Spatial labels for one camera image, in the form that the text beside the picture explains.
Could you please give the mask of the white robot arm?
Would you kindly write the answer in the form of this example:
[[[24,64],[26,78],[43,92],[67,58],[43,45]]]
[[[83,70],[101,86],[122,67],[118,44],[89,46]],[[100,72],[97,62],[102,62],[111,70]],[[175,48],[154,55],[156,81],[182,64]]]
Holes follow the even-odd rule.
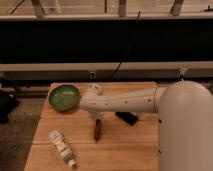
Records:
[[[80,107],[94,118],[105,111],[156,113],[159,171],[213,171],[213,93],[200,83],[178,81],[115,95],[92,84]]]

